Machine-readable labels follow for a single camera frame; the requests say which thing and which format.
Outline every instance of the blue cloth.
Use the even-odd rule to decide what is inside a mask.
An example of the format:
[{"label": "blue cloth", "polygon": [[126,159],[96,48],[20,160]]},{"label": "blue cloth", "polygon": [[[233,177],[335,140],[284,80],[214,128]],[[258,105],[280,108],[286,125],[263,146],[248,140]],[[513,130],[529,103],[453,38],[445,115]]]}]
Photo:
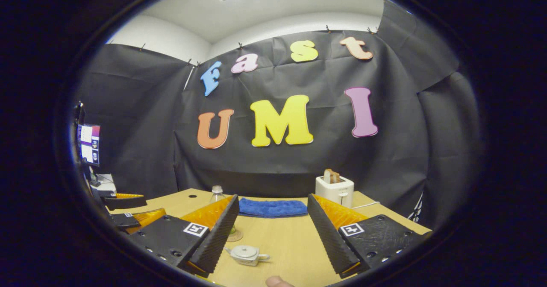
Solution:
[{"label": "blue cloth", "polygon": [[246,217],[298,217],[307,215],[307,207],[301,201],[251,201],[241,198],[240,215]]}]

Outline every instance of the table surface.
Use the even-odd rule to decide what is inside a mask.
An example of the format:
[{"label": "table surface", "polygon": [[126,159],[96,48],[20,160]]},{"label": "table surface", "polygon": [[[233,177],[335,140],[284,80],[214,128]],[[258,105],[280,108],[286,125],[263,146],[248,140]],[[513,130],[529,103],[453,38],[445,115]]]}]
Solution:
[{"label": "table surface", "polygon": [[[111,213],[139,213],[164,208],[167,214],[182,217],[208,205],[211,195],[211,192],[190,188],[174,194],[149,199],[147,201],[148,205],[143,207],[117,209],[111,211]],[[246,198],[254,201],[291,199],[302,201],[307,205],[307,197]],[[361,192],[353,193],[353,207],[373,202],[372,199]],[[430,231],[430,229],[406,219],[406,217],[381,204],[361,207],[355,209],[355,211],[366,217],[374,217],[379,214],[386,215],[418,234]],[[342,281],[334,273],[334,269],[332,269],[326,255],[326,250],[309,215],[275,219],[243,217],[240,215],[235,221],[235,226],[244,236],[236,242],[226,242],[225,246],[228,248],[240,245],[256,246],[260,248],[260,254],[269,254],[271,258],[266,262],[260,262],[256,267],[251,267],[238,264],[223,250],[215,272],[208,277],[209,280],[226,287],[265,287],[266,279],[272,275],[279,275],[296,287],[326,286]]]}]

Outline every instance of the monitor screen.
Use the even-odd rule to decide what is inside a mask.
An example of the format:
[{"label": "monitor screen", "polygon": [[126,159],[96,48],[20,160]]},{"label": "monitor screen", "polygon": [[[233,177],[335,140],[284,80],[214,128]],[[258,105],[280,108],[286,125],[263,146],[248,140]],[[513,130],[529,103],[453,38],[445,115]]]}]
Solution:
[{"label": "monitor screen", "polygon": [[88,161],[88,164],[99,166],[99,131],[98,125],[78,125],[78,137],[80,140],[80,151],[82,158]]}]

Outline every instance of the small teapot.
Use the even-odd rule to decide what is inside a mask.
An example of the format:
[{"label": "small teapot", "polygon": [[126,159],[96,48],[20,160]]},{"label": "small teapot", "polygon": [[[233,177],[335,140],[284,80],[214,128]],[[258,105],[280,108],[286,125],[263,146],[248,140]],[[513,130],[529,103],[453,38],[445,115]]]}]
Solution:
[{"label": "small teapot", "polygon": [[259,261],[270,259],[268,254],[259,254],[258,248],[254,246],[235,246],[231,250],[224,247],[224,249],[235,261],[247,266],[256,266]]}]

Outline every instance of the white toaster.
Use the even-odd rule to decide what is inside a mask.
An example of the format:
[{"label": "white toaster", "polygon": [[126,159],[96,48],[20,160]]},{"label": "white toaster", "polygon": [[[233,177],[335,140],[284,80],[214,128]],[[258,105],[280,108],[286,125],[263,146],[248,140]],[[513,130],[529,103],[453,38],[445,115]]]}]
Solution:
[{"label": "white toaster", "polygon": [[315,178],[315,194],[351,208],[353,202],[353,182],[340,176],[340,182],[327,184],[323,176]]}]

